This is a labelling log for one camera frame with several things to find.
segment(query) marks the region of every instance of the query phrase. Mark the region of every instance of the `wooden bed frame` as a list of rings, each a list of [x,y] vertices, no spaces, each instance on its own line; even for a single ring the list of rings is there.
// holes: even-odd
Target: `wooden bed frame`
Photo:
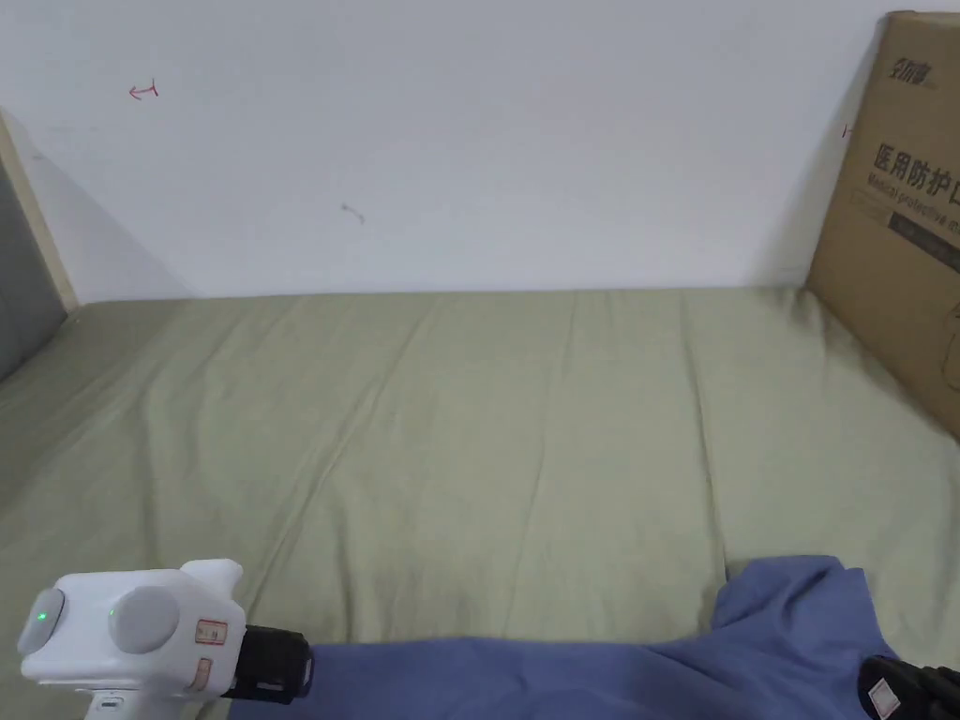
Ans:
[[[72,312],[79,305],[77,296],[73,291],[70,278],[63,268],[63,263],[60,260],[57,247],[54,245],[54,239],[50,234],[50,229],[47,227],[43,219],[43,214],[40,212],[40,205],[36,201],[34,190],[27,180],[27,174],[23,169],[23,163],[20,161],[20,155],[13,145],[13,140],[7,127],[5,112],[1,108],[0,166],[2,166],[7,177],[10,179],[15,201],[23,210],[31,234],[34,236],[34,243],[39,249],[47,272],[53,280],[57,293],[60,295],[60,302],[63,303],[63,307],[67,312]]]

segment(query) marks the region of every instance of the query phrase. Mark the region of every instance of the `white wall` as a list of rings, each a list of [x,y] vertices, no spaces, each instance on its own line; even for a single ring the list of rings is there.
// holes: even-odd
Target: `white wall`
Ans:
[[[798,282],[899,5],[4,0],[0,104],[84,301]]]

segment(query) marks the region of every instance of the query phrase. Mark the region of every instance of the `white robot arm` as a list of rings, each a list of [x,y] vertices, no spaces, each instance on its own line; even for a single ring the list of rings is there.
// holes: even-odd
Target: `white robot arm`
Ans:
[[[234,561],[201,560],[65,575],[31,608],[21,672],[92,693],[87,720],[177,720],[185,703],[218,697],[288,704],[309,690],[309,645],[246,624],[232,599],[242,574]]]

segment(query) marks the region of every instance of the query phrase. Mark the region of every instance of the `mattress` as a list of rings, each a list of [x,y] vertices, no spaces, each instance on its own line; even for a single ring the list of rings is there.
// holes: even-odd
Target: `mattress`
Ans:
[[[832,554],[960,666],[957,445],[803,291],[90,305],[0,385],[0,458],[13,716],[83,712],[19,678],[39,589],[204,557],[314,642],[656,642]]]

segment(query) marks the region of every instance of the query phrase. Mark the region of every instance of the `blue cloth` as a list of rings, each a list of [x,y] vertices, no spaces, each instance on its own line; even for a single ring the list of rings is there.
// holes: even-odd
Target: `blue cloth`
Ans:
[[[748,565],[712,632],[659,645],[451,639],[319,645],[310,694],[234,702],[230,720],[863,720],[860,663],[895,657],[862,570],[834,558]]]

